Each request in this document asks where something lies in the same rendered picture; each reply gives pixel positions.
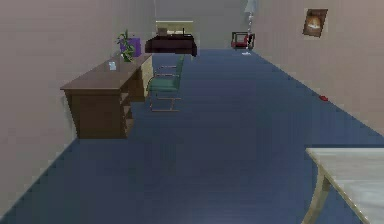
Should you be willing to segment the bed with dark maroon cover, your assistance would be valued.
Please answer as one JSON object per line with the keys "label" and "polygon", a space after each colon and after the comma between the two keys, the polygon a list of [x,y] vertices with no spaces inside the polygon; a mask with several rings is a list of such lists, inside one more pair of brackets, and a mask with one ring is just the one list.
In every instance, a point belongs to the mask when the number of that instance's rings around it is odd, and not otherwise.
{"label": "bed with dark maroon cover", "polygon": [[156,35],[145,43],[146,53],[174,53],[197,56],[192,21],[157,21]]}

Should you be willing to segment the purple box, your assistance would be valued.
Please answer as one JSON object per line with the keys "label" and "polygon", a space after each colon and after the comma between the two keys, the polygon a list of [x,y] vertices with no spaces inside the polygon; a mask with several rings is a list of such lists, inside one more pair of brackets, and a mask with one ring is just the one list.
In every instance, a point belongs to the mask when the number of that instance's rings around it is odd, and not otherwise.
{"label": "purple box", "polygon": [[139,38],[121,39],[119,41],[120,51],[133,57],[141,55],[141,41]]}

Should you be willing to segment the red and black side table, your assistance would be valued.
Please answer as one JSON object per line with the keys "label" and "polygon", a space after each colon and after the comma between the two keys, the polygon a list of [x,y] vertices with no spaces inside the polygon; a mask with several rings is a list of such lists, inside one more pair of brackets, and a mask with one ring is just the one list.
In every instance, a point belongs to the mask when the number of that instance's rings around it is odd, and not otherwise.
{"label": "red and black side table", "polygon": [[231,47],[233,49],[253,49],[255,34],[247,32],[233,32],[231,39]]}

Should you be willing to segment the green house plant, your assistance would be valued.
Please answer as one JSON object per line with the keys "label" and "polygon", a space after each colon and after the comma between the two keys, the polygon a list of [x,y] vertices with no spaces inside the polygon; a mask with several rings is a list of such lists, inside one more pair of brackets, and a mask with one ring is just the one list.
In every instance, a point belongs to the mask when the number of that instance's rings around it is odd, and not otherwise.
{"label": "green house plant", "polygon": [[120,55],[125,62],[132,62],[134,59],[135,47],[129,43],[131,38],[128,35],[128,30],[120,33],[116,39],[116,43],[120,48]]}

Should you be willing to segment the brown wooden desk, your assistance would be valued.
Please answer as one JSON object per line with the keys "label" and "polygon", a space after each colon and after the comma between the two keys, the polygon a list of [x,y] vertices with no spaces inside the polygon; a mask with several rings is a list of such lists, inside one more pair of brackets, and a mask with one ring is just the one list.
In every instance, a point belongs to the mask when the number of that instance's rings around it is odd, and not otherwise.
{"label": "brown wooden desk", "polygon": [[[117,70],[111,71],[108,62]],[[61,87],[79,139],[126,138],[133,126],[132,102],[144,102],[153,76],[152,55],[132,62],[117,56]]]}

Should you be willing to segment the white floor lamp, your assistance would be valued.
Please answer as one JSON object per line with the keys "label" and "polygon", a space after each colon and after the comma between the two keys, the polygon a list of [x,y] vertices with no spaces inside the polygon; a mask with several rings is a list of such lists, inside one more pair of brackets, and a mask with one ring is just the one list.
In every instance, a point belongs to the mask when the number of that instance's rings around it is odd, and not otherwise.
{"label": "white floor lamp", "polygon": [[243,52],[244,56],[250,55],[251,43],[253,40],[252,23],[253,23],[254,13],[257,10],[257,4],[258,4],[258,0],[247,0],[247,4],[244,10],[244,12],[248,14],[248,28],[247,28],[247,39],[246,39],[247,46],[246,46],[246,50]]}

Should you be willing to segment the pale wooden table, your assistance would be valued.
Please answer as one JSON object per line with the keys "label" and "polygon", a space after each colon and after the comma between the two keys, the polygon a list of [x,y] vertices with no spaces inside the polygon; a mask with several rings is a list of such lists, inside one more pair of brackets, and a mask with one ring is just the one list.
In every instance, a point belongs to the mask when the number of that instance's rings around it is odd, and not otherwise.
{"label": "pale wooden table", "polygon": [[315,224],[333,187],[363,224],[384,224],[384,148],[307,148],[316,186],[301,224]]}

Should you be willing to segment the green chair with wooden frame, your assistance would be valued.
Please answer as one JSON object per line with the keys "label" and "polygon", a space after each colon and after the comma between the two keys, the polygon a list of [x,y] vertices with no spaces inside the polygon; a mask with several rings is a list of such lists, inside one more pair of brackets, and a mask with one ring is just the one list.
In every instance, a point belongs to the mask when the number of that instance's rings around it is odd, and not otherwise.
{"label": "green chair with wooden frame", "polygon": [[[153,76],[148,81],[146,91],[148,92],[149,97],[149,107],[152,112],[177,112],[177,109],[174,108],[175,101],[180,100],[180,97],[159,97],[160,92],[164,93],[179,93],[180,82],[182,78],[183,65],[184,65],[184,55],[181,55],[175,65],[163,65],[160,66],[153,74]],[[160,69],[172,68],[174,69],[173,73],[159,73]],[[169,100],[170,107],[168,109],[154,109],[152,94],[155,94],[157,100]]]}

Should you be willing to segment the brown framed wall picture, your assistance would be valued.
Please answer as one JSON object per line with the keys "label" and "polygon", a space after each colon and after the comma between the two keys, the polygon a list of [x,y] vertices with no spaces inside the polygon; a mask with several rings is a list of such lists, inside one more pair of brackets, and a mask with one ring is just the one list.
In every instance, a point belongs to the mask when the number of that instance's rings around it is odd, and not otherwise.
{"label": "brown framed wall picture", "polygon": [[321,37],[327,9],[308,9],[303,27],[303,34],[312,37]]}

